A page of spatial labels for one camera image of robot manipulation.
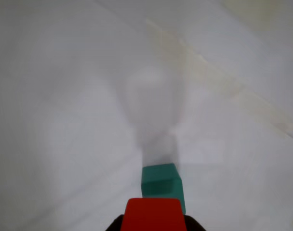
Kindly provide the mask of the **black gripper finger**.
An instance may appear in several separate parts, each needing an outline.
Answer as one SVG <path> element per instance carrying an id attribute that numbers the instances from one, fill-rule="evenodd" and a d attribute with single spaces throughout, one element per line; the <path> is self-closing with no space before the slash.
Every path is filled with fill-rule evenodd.
<path id="1" fill-rule="evenodd" d="M 114 221 L 109 225 L 107 231 L 120 231 L 124 215 L 119 215 Z"/>
<path id="2" fill-rule="evenodd" d="M 187 231 L 206 231 L 193 217 L 184 215 L 184 219 Z"/>

